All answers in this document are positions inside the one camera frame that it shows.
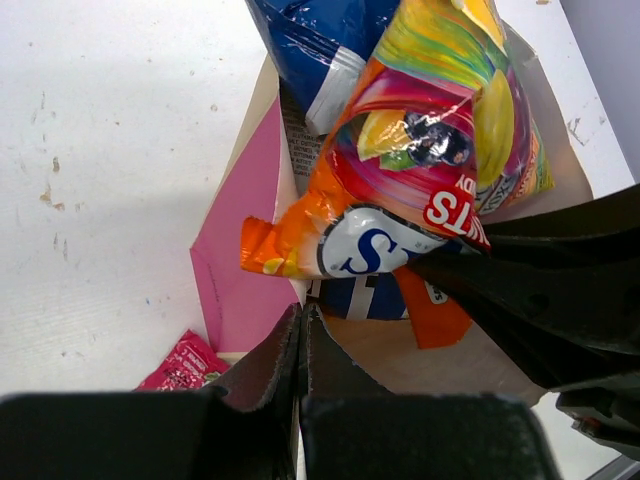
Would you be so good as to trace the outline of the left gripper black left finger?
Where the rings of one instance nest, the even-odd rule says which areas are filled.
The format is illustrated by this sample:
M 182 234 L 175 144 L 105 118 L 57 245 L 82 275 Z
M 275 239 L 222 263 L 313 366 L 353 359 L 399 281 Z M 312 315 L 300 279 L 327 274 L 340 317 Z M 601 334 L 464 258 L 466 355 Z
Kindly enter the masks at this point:
M 1 400 L 4 479 L 292 479 L 297 304 L 221 377 L 195 390 Z

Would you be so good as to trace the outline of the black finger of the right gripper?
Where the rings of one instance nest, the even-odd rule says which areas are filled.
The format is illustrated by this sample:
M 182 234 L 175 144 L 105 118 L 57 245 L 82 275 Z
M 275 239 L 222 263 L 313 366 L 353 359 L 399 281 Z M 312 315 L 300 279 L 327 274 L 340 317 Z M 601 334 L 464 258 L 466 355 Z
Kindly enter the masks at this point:
M 551 247 L 639 245 L 639 186 L 587 203 L 485 227 L 501 245 Z

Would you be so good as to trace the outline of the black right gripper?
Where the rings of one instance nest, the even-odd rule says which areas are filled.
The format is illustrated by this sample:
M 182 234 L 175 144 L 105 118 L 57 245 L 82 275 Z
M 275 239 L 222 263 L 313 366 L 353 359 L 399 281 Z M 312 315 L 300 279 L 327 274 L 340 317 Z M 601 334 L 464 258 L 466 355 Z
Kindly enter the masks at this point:
M 457 300 L 556 408 L 599 445 L 639 459 L 639 261 L 538 268 L 427 254 L 410 269 Z

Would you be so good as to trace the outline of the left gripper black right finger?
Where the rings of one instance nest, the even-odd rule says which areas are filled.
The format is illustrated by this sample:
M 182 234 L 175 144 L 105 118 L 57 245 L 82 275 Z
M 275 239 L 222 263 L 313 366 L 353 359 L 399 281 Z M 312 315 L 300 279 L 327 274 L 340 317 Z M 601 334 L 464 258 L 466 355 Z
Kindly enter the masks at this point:
M 504 395 L 399 395 L 300 316 L 300 426 L 310 479 L 557 479 L 540 423 Z

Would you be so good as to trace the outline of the small pink snack packet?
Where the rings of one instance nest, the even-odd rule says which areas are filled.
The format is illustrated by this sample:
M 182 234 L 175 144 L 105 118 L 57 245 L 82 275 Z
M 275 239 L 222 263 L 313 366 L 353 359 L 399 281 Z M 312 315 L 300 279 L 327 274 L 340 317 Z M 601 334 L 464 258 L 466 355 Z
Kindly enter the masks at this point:
M 230 365 L 192 330 L 186 330 L 161 364 L 136 391 L 200 389 L 223 375 Z

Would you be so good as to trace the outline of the beige Cakes paper bag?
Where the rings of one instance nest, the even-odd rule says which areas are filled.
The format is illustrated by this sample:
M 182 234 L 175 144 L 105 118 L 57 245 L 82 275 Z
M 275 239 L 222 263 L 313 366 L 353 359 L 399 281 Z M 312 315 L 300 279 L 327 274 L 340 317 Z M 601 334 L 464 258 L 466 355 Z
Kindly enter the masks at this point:
M 561 110 L 534 49 L 507 30 L 512 58 L 540 129 L 555 185 L 492 214 L 503 222 L 559 210 L 592 199 L 592 188 L 570 144 Z M 241 266 L 241 230 L 250 216 L 272 220 L 297 200 L 286 130 L 290 121 L 271 60 L 262 64 L 223 180 L 191 250 L 209 341 L 236 360 L 262 342 L 282 313 L 304 301 L 305 282 L 251 273 Z M 496 392 L 528 404 L 542 396 L 516 364 L 478 326 L 455 345 L 421 349 L 405 320 L 327 318 L 331 336 L 373 379 L 395 393 Z

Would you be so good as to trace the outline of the Fox's fruit candy bag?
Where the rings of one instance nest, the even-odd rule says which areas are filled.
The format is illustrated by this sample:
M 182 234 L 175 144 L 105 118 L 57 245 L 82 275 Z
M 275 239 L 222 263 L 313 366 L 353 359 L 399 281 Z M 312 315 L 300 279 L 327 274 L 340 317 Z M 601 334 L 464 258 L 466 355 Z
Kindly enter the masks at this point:
M 448 347 L 471 318 L 409 263 L 488 252 L 482 217 L 553 185 L 494 3 L 403 1 L 307 192 L 275 222 L 243 222 L 241 266 L 295 279 L 391 273 L 418 346 Z

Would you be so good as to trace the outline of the blue chips bag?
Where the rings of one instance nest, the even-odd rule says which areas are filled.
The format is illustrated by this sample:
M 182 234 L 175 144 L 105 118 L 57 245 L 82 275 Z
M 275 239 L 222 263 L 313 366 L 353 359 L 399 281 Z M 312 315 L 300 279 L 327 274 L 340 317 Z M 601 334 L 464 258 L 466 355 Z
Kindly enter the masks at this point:
M 394 1 L 250 1 L 256 27 L 280 77 L 280 98 L 293 176 L 307 192 L 321 142 L 343 112 L 397 7 Z M 346 320 L 408 317 L 393 274 L 329 279 L 310 294 Z

